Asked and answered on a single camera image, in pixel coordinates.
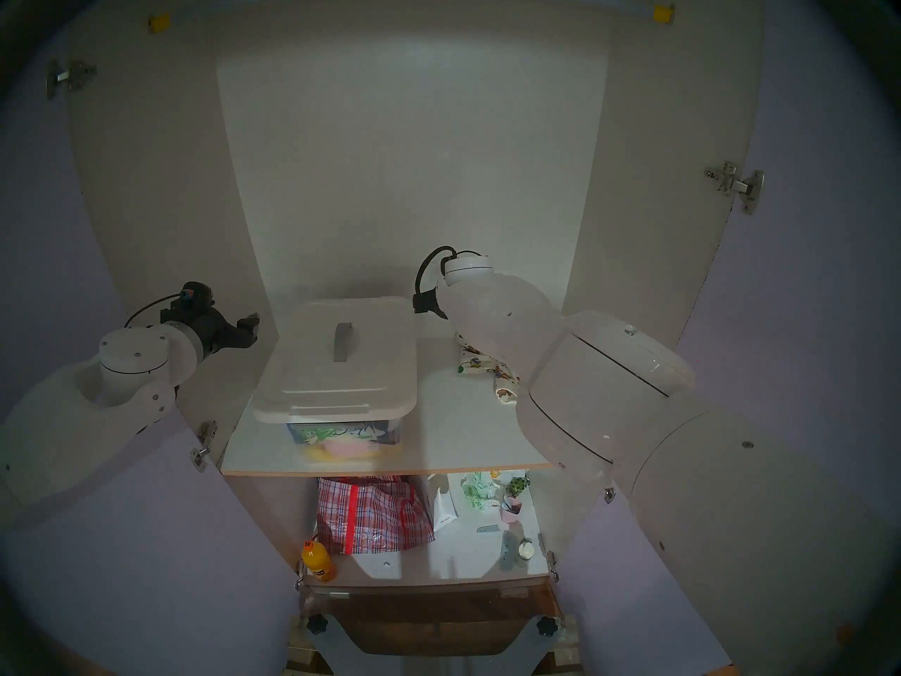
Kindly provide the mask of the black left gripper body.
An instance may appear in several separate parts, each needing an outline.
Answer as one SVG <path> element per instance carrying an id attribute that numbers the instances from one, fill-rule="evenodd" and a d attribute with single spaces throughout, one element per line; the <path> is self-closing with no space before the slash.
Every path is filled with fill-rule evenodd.
<path id="1" fill-rule="evenodd" d="M 202 358 L 223 349 L 248 349 L 255 344 L 255 338 L 229 324 L 215 307 L 197 300 L 173 300 L 161 309 L 160 322 L 185 325 L 196 335 Z"/>

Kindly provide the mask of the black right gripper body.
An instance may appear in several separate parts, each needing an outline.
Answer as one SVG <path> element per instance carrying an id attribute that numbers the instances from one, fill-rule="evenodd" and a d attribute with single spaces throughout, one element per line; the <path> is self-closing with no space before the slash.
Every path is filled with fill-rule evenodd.
<path id="1" fill-rule="evenodd" d="M 415 314 L 435 314 L 442 320 L 448 321 L 447 314 L 441 309 L 437 296 L 438 288 L 427 291 L 417 289 L 412 296 L 412 308 Z"/>

